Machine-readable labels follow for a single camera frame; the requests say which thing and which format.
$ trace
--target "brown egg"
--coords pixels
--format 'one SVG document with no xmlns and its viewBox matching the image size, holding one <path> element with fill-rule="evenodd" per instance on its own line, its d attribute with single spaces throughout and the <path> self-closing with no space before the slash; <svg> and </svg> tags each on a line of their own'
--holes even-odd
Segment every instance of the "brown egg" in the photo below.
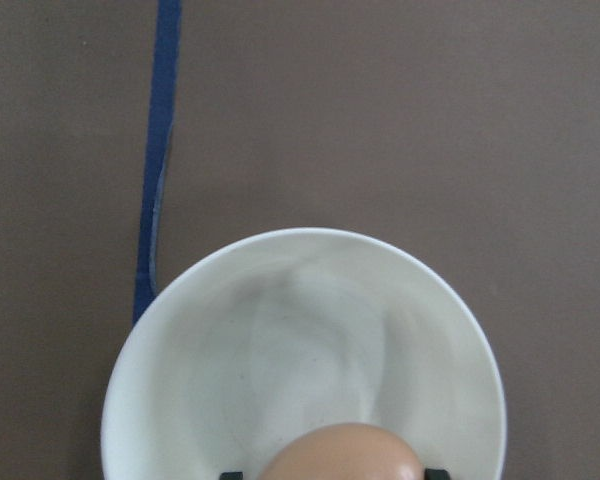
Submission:
<svg viewBox="0 0 600 480">
<path fill-rule="evenodd" d="M 360 423 L 314 430 L 290 443 L 259 480 L 422 480 L 424 467 L 397 435 Z"/>
</svg>

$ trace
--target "round object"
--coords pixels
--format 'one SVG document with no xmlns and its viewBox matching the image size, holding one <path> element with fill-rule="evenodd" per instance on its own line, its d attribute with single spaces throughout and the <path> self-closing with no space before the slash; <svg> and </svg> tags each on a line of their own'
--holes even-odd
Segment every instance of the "round object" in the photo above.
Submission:
<svg viewBox="0 0 600 480">
<path fill-rule="evenodd" d="M 422 480 L 424 467 L 397 435 L 360 423 L 331 425 L 284 448 L 259 480 Z"/>
<path fill-rule="evenodd" d="M 129 335 L 107 390 L 107 480 L 253 479 L 318 427 L 387 428 L 452 478 L 500 477 L 496 362 L 431 269 L 379 240 L 301 228 L 184 272 Z"/>
</svg>

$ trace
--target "blue tape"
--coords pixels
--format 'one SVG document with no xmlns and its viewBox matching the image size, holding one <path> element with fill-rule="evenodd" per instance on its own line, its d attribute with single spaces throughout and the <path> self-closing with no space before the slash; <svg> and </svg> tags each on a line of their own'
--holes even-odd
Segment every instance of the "blue tape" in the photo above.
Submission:
<svg viewBox="0 0 600 480">
<path fill-rule="evenodd" d="M 181 11 L 180 0 L 158 2 L 133 302 L 134 324 L 155 299 L 157 291 L 156 245 L 165 166 L 173 125 Z"/>
</svg>

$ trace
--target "bowl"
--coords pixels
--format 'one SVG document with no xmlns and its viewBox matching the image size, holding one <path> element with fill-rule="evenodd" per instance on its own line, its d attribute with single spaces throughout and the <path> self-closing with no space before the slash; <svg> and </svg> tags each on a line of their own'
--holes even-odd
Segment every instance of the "bowl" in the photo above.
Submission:
<svg viewBox="0 0 600 480">
<path fill-rule="evenodd" d="M 103 469 L 251 480 L 293 439 L 344 422 L 397 433 L 454 479 L 501 476 L 502 382 L 460 297 L 380 240 L 268 232 L 196 263 L 133 328 L 107 389 Z"/>
</svg>

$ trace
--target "brown table surface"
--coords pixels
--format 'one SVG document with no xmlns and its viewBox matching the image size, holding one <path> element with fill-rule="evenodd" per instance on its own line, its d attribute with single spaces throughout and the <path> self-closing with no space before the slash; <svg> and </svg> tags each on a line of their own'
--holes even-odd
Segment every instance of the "brown table surface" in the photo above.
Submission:
<svg viewBox="0 0 600 480">
<path fill-rule="evenodd" d="M 0 479 L 102 478 L 154 22 L 0 2 Z M 161 286 L 281 227 L 391 242 L 493 346 L 504 478 L 600 479 L 600 2 L 185 2 L 169 162 Z"/>
</svg>

